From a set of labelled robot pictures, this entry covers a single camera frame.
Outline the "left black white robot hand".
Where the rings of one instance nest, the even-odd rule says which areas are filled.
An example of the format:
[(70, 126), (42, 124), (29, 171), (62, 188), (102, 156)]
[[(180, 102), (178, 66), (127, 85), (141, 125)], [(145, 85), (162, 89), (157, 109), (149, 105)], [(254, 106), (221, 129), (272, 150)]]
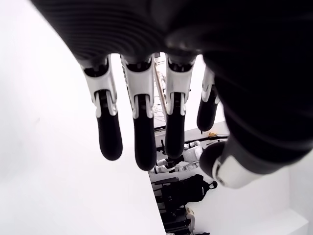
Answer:
[(313, 3), (310, 0), (35, 0), (80, 64), (96, 107), (103, 156), (123, 150), (111, 55), (121, 55), (138, 167), (156, 164), (153, 56), (166, 55), (165, 152), (181, 156), (194, 62), (205, 73), (198, 128), (224, 107), (226, 142), (207, 147), (202, 170), (240, 188), (313, 148)]

